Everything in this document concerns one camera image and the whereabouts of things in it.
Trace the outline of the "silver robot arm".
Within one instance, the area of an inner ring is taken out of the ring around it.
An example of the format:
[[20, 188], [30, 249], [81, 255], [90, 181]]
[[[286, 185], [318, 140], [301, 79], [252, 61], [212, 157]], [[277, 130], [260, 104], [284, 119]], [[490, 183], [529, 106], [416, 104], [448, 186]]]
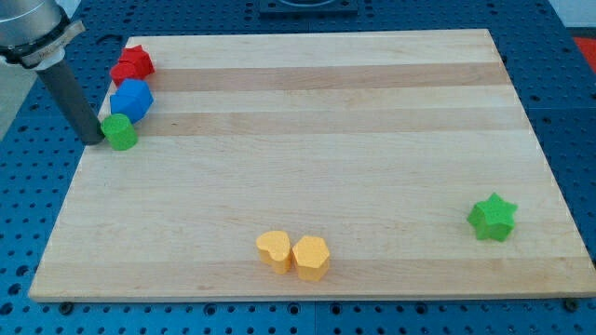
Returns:
[[55, 0], [1, 0], [1, 61], [45, 71], [64, 60], [66, 46], [85, 30]]

